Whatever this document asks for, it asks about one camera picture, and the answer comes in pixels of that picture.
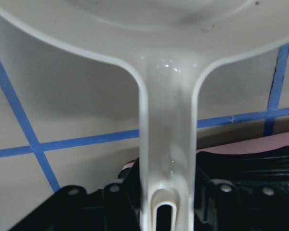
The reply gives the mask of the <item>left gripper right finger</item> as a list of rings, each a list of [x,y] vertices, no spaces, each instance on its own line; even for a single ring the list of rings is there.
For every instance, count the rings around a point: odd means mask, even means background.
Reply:
[[[241,230],[238,190],[225,174],[196,168],[194,230]]]

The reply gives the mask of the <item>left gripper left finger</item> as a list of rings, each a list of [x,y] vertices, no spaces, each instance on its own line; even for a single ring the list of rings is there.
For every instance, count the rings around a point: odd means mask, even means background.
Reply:
[[[141,184],[139,159],[122,170],[123,174],[103,190],[105,230],[139,231]]]

